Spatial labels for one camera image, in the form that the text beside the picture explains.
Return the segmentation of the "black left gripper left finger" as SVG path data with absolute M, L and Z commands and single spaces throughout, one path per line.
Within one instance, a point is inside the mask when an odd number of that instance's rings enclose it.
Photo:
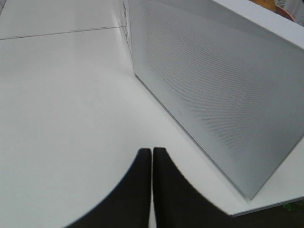
M 69 228 L 147 228 L 151 208 L 152 152 L 141 148 L 115 188 Z

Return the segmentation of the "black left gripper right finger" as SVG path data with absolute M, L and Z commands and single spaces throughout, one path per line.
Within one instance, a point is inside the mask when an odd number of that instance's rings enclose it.
M 153 202 L 158 228 L 236 228 L 235 219 L 202 196 L 165 148 L 153 149 Z

